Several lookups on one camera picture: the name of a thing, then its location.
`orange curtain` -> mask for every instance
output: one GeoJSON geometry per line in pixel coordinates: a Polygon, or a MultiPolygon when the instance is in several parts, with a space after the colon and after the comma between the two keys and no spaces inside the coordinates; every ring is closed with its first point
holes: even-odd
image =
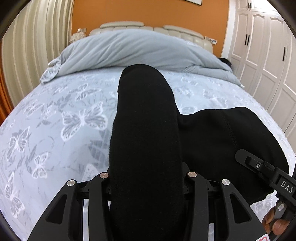
{"type": "Polygon", "coordinates": [[[12,110],[13,105],[6,88],[2,70],[2,42],[0,42],[0,125],[12,110]]]}

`headboard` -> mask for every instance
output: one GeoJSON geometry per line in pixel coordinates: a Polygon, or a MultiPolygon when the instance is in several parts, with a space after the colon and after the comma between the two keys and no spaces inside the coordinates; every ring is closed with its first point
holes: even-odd
{"type": "Polygon", "coordinates": [[[120,21],[120,22],[110,22],[104,23],[100,28],[92,30],[89,36],[95,34],[101,34],[108,31],[122,30],[122,29],[146,29],[150,31],[155,31],[158,33],[166,34],[169,36],[178,37],[184,40],[191,41],[202,48],[213,53],[213,45],[210,41],[206,40],[203,35],[190,29],[181,28],[173,25],[164,25],[162,28],[145,26],[142,22],[133,21],[120,21]]]}

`wardrobe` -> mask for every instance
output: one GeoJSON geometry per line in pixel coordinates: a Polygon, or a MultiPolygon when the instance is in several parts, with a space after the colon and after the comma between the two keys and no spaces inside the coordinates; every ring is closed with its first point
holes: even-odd
{"type": "Polygon", "coordinates": [[[296,152],[296,39],[267,0],[237,0],[229,60],[296,152]]]}

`hand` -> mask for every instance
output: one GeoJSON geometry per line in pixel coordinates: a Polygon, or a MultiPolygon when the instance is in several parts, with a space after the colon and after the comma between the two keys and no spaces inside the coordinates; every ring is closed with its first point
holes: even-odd
{"type": "MultiPolygon", "coordinates": [[[[269,212],[265,215],[264,219],[262,220],[262,224],[263,224],[267,234],[271,233],[269,224],[272,221],[272,219],[274,218],[274,208],[275,207],[270,209],[269,212]]],[[[288,220],[282,220],[282,219],[277,220],[274,223],[274,225],[272,226],[273,233],[275,235],[281,235],[286,230],[289,223],[290,223],[290,221],[288,221],[288,220]]]]}

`bed sheet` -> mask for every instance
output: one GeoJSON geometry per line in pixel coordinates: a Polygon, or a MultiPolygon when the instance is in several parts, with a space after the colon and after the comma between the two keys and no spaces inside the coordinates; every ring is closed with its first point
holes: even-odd
{"type": "MultiPolygon", "coordinates": [[[[84,71],[39,85],[0,127],[0,209],[27,240],[39,217],[69,179],[91,180],[108,168],[109,142],[123,68],[84,71]]],[[[284,133],[247,92],[230,82],[191,73],[161,71],[181,114],[245,106],[272,132],[290,167],[295,154],[284,133]]],[[[275,194],[251,207],[263,219],[275,194]]],[[[84,208],[84,240],[87,235],[84,208]]],[[[209,240],[213,240],[213,225],[209,240]]]]}

